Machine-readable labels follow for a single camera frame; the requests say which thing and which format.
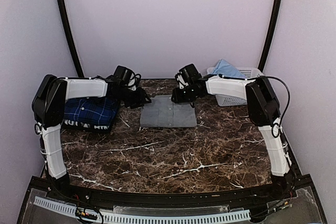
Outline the grey long sleeve shirt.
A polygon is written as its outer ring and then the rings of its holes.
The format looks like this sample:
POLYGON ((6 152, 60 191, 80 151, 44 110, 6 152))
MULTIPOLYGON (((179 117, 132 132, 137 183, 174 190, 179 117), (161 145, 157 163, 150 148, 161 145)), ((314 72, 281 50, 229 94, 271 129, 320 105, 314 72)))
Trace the grey long sleeve shirt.
POLYGON ((192 128, 197 126, 195 109, 189 103, 174 103, 170 95, 157 95, 141 109, 143 128, 192 128))

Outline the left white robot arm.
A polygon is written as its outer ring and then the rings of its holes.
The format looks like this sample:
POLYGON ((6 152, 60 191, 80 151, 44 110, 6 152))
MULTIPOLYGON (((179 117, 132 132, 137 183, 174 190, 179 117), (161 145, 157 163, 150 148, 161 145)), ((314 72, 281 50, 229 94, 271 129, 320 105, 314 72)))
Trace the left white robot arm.
POLYGON ((74 197, 74 189, 65 181, 69 175, 64 164, 61 147, 61 125, 64 121, 65 104, 70 99, 115 98, 126 108, 139 108, 151 103, 140 84, 140 74, 121 77, 116 74, 103 78, 68 78, 48 74, 44 77, 32 102, 36 121, 34 131, 40 136, 41 154, 47 174, 56 180, 54 193, 63 201, 74 197))

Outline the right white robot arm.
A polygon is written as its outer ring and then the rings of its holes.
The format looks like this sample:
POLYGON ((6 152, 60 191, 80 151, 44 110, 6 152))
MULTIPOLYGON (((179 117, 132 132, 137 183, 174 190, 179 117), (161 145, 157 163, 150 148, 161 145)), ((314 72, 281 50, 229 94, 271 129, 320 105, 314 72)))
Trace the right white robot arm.
POLYGON ((194 106, 196 99, 206 95, 227 95, 246 100, 249 119, 258 127, 264 138, 271 163, 271 174, 280 178, 290 172, 291 160, 282 129, 283 116, 290 103, 290 91, 284 81, 272 76, 242 79, 221 74, 184 78, 178 73, 175 78, 180 86, 172 91, 171 100, 174 103, 190 103, 194 106), (270 80, 276 80, 286 88, 288 100, 283 112, 280 112, 280 103, 270 80))

